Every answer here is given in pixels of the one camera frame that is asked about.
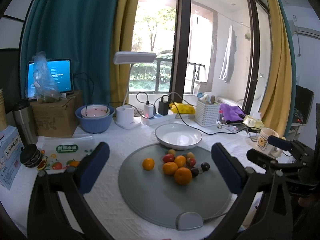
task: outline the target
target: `window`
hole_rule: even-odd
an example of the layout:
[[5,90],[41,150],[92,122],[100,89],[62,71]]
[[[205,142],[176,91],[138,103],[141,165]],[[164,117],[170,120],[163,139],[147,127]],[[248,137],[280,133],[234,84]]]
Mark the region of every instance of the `window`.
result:
[[[186,1],[191,5],[190,26]],[[268,12],[257,1],[139,0],[132,50],[155,52],[157,57],[151,64],[133,66],[130,93],[164,94],[179,87],[181,96],[212,92],[220,102],[246,112],[252,104],[256,108],[263,98],[271,53]],[[188,43],[181,44],[187,29]],[[260,47],[267,53],[260,53]],[[181,71],[177,75],[177,69],[184,69],[183,75]],[[258,78],[258,71],[265,82]]]

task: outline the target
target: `black power adapter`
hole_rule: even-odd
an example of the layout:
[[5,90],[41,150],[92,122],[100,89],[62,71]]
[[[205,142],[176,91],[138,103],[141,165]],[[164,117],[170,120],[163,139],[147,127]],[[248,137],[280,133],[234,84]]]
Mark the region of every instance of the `black power adapter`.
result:
[[167,115],[169,111],[169,102],[163,101],[163,98],[161,98],[161,101],[159,102],[158,106],[158,113],[161,115]]

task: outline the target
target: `dark purple fruit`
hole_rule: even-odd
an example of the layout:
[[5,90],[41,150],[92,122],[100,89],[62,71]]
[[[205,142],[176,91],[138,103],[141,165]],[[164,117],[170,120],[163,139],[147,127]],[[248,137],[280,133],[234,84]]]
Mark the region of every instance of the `dark purple fruit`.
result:
[[209,163],[201,163],[202,171],[208,171],[210,169]]
[[191,170],[191,174],[192,174],[193,178],[195,178],[196,176],[199,175],[199,169],[198,168],[193,167],[190,170]]

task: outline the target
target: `purple cloth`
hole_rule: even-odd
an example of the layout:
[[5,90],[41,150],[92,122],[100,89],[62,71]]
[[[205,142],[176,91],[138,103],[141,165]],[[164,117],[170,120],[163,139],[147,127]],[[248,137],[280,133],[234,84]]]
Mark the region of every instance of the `purple cloth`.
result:
[[226,122],[243,121],[245,117],[245,113],[239,106],[220,104],[220,110],[223,112],[223,117]]

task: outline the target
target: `white bowl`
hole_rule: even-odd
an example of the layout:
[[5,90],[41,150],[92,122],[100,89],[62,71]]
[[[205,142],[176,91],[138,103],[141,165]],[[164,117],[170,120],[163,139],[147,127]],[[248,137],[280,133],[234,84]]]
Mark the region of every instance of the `white bowl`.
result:
[[155,134],[161,144],[175,150],[191,149],[202,140],[198,130],[180,123],[160,125]]
[[102,118],[109,115],[110,109],[104,105],[89,105],[87,106],[87,114],[85,107],[81,110],[81,115],[84,118]]

